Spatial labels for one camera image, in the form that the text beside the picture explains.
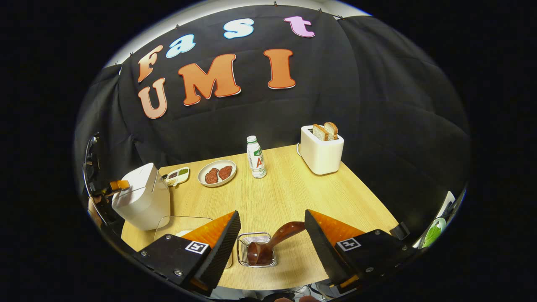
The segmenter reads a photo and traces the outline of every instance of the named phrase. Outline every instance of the white plate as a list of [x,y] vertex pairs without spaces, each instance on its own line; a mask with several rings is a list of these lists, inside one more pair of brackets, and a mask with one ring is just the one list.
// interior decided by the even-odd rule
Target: white plate
[[[222,180],[220,178],[220,175],[218,175],[218,182],[217,183],[208,184],[208,183],[205,182],[205,175],[207,173],[209,173],[209,171],[211,169],[216,168],[216,169],[218,169],[220,171],[220,169],[222,169],[225,166],[231,166],[231,175],[229,175],[228,178]],[[202,185],[210,186],[210,187],[223,185],[224,183],[229,182],[233,178],[233,176],[235,176],[236,171],[237,171],[237,165],[232,161],[228,161],[228,160],[215,161],[215,162],[212,162],[212,163],[206,165],[205,167],[203,167],[203,169],[198,173],[198,181]]]
[[190,233],[191,231],[192,231],[191,229],[184,229],[181,232],[175,234],[175,236],[182,237],[183,235],[186,235],[186,234]]

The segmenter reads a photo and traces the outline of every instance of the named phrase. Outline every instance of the bottle cap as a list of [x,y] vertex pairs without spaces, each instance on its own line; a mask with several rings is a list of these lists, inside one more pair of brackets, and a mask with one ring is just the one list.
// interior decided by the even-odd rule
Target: bottle cap
[[257,142],[257,137],[255,135],[251,135],[251,136],[246,138],[246,142],[255,143],[255,142]]

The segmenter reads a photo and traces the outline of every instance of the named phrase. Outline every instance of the white toaster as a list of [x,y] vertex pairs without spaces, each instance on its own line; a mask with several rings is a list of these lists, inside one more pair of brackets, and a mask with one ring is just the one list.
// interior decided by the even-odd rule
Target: white toaster
[[122,180],[129,181],[130,188],[112,198],[112,208],[121,217],[143,231],[168,223],[164,220],[170,216],[170,190],[153,163],[132,170]]
[[313,173],[323,175],[339,170],[345,140],[337,136],[337,140],[322,141],[313,135],[313,125],[300,128],[299,155]]

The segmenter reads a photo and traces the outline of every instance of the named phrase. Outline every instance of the bottle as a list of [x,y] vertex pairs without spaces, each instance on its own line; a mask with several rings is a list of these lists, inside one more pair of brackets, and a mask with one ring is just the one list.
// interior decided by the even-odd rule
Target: bottle
[[265,168],[265,160],[263,158],[263,150],[257,142],[257,137],[251,135],[246,138],[248,145],[246,146],[246,154],[248,156],[248,161],[250,162],[250,169],[252,170],[252,175],[255,178],[263,178],[267,174]]

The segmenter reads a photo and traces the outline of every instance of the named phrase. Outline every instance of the wire basket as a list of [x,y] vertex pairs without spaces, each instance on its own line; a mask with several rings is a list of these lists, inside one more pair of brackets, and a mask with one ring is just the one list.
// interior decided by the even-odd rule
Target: wire basket
[[270,241],[269,233],[258,232],[258,233],[244,233],[240,234],[237,237],[237,259],[238,262],[245,266],[251,268],[269,268],[276,265],[276,255],[274,250],[272,250],[272,262],[268,265],[250,265],[248,263],[248,246],[252,242],[267,243]]

